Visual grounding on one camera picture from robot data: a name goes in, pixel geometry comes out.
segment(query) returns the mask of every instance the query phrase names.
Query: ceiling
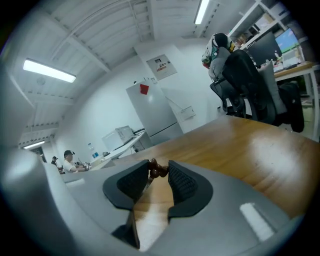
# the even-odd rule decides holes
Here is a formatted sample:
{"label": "ceiling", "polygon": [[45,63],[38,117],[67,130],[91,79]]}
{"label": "ceiling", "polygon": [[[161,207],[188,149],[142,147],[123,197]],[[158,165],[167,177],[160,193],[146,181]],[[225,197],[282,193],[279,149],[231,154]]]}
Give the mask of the ceiling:
{"label": "ceiling", "polygon": [[[136,56],[140,42],[173,36],[210,37],[229,30],[254,0],[211,0],[201,25],[200,0],[47,0],[16,29],[8,42],[7,68],[35,112],[21,146],[48,140],[65,112],[94,81]],[[76,76],[73,83],[22,69],[26,58]]]}

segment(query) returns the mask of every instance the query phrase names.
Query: computer monitor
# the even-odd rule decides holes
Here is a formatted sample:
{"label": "computer monitor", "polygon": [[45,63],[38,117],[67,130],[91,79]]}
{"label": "computer monitor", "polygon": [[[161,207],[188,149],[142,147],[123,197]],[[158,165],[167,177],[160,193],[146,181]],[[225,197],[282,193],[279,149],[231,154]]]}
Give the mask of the computer monitor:
{"label": "computer monitor", "polygon": [[299,45],[298,39],[296,38],[291,28],[288,28],[275,40],[283,54]]}
{"label": "computer monitor", "polygon": [[262,65],[266,60],[275,60],[277,57],[275,53],[282,55],[276,38],[272,32],[265,34],[252,46],[248,48],[248,52],[254,59],[257,66]]}

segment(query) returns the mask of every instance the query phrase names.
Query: white printer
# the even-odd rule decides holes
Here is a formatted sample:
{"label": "white printer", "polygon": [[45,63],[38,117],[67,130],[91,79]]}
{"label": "white printer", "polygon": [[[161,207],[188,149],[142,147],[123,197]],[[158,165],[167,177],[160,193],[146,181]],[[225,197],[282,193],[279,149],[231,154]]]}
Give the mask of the white printer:
{"label": "white printer", "polygon": [[122,147],[128,141],[132,140],[134,136],[135,135],[132,132],[131,128],[127,125],[114,129],[112,132],[104,136],[102,138],[102,141],[107,150],[111,152]]}

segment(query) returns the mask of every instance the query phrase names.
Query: refrigerator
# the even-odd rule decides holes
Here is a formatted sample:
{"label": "refrigerator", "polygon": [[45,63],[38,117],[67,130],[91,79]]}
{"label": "refrigerator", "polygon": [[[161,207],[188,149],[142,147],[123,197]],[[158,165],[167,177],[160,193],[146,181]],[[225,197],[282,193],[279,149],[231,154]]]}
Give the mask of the refrigerator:
{"label": "refrigerator", "polygon": [[138,82],[126,92],[153,145],[184,134],[167,98],[152,80]]}

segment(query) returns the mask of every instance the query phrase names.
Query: office chair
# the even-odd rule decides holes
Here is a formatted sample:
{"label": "office chair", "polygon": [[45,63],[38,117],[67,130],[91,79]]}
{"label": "office chair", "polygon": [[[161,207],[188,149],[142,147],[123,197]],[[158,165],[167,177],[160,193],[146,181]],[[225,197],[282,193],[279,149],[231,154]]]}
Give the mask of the office chair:
{"label": "office chair", "polygon": [[[215,76],[216,80],[210,88],[221,98],[227,115],[274,126],[291,124],[292,130],[297,133],[304,130],[297,84],[290,82],[278,87],[272,62],[257,70],[243,50],[229,53],[222,47],[212,62],[209,75]],[[232,107],[227,106],[226,98],[230,99]],[[252,117],[246,116],[244,98],[249,101]]]}
{"label": "office chair", "polygon": [[[221,47],[209,68],[209,76],[214,82],[210,85],[211,90],[221,99],[222,109],[229,116],[246,117],[245,101],[237,90],[223,77],[222,71],[225,62],[230,56],[230,52]],[[228,106],[227,99],[230,100],[231,106]]]}
{"label": "office chair", "polygon": [[274,123],[277,113],[273,98],[246,52],[232,52],[224,63],[222,75],[239,94],[248,99],[253,120]]}
{"label": "office chair", "polygon": [[211,90],[218,95],[222,101],[222,109],[229,116],[246,117],[246,105],[241,95],[226,81],[226,79],[217,79],[210,85]]}

